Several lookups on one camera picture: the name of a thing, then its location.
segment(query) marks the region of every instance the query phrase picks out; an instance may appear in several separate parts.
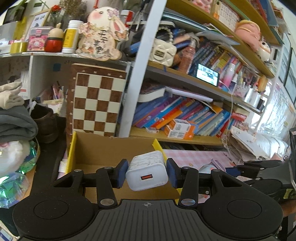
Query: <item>gray towel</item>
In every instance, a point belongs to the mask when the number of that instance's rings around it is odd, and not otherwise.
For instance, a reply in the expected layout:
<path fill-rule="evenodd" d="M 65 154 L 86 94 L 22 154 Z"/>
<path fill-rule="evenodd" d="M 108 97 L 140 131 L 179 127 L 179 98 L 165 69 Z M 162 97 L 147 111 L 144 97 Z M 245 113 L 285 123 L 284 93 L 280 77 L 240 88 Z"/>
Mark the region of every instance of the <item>gray towel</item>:
<path fill-rule="evenodd" d="M 23 105 L 8 110 L 0 108 L 0 143 L 31 140 L 37 132 L 36 122 Z"/>

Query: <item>orange box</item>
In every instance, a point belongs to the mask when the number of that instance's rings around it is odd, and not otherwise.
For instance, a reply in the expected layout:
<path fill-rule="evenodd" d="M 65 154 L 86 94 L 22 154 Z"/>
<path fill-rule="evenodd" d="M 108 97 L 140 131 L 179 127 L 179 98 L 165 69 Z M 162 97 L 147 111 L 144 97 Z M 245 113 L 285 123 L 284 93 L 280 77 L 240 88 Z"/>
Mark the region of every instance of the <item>orange box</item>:
<path fill-rule="evenodd" d="M 165 126 L 164 133 L 167 137 L 176 139 L 192 140 L 194 137 L 194 133 L 192 132 L 174 131 L 169 125 Z"/>
<path fill-rule="evenodd" d="M 173 131 L 180 132 L 191 132 L 193 133 L 195 130 L 195 123 L 192 121 L 181 120 L 181 119 L 173 119 L 169 122 L 169 127 Z"/>

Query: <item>crosshair marking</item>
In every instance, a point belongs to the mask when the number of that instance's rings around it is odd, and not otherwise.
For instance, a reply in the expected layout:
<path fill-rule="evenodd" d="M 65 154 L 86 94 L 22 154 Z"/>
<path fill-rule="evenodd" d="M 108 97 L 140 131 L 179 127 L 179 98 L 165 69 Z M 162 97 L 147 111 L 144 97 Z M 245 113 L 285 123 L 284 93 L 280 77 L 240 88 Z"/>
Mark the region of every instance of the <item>crosshair marking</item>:
<path fill-rule="evenodd" d="M 150 203 L 150 202 L 146 202 L 146 203 L 144 203 L 143 205 L 146 206 L 146 207 L 150 207 L 150 206 L 153 205 L 153 204 Z"/>

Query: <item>usb port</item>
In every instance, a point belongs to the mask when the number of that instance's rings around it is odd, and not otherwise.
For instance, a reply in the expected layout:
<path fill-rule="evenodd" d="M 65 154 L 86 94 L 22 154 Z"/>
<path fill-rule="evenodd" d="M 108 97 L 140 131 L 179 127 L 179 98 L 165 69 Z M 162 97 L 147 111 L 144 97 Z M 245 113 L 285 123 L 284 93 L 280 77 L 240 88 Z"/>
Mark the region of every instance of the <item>usb port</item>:
<path fill-rule="evenodd" d="M 147 180 L 147 179 L 150 179 L 150 178 L 153 178 L 152 174 L 141 177 L 142 180 Z"/>

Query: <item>wooden chess board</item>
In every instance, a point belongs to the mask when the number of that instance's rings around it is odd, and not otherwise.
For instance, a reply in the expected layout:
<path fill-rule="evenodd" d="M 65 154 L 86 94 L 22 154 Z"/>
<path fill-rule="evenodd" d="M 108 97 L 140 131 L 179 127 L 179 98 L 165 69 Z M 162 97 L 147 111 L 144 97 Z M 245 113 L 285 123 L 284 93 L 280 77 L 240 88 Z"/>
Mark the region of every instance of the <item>wooden chess board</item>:
<path fill-rule="evenodd" d="M 114 136 L 126 72 L 73 64 L 67 96 L 67 144 L 73 131 Z"/>

